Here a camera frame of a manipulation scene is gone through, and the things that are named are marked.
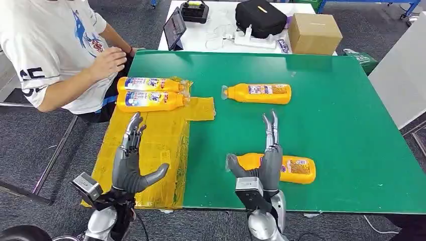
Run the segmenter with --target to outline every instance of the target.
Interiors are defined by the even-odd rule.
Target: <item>man's arm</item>
[[[110,25],[106,24],[105,30],[102,33],[99,33],[104,39],[112,43],[114,46],[121,48],[125,53],[134,57],[136,49],[132,48]]]
[[[121,49],[116,47],[106,49],[97,56],[90,67],[71,78],[49,85],[37,109],[49,112],[72,102],[99,80],[121,71],[125,62],[126,54]]]

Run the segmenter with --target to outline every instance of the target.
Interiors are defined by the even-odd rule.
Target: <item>green table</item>
[[[344,56],[139,51],[129,76],[179,76],[215,98],[216,119],[191,122],[183,205],[241,209],[227,153],[261,153],[261,114],[279,116],[285,155],[309,157],[316,180],[280,183],[287,210],[426,213],[426,175],[356,59]],[[287,105],[221,99],[221,86],[288,83]]]

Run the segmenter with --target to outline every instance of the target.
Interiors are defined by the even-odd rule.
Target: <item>black case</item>
[[[237,4],[235,20],[242,31],[252,25],[252,36],[265,39],[283,31],[287,16],[265,0],[249,0]]]

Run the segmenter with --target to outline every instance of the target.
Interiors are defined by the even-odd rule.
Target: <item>yellow packaging wrap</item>
[[[212,97],[191,97],[188,106],[171,111],[142,112],[147,125],[139,148],[141,174],[157,170],[161,163],[169,163],[166,176],[158,183],[136,194],[135,208],[182,208],[188,157],[189,121],[215,119]],[[103,138],[92,177],[108,191],[112,185],[114,155],[133,113],[115,109]]]

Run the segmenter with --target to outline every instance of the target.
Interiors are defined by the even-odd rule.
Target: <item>person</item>
[[[87,0],[0,0],[0,21],[0,45],[34,107],[109,121],[117,81],[127,76],[137,48]]]

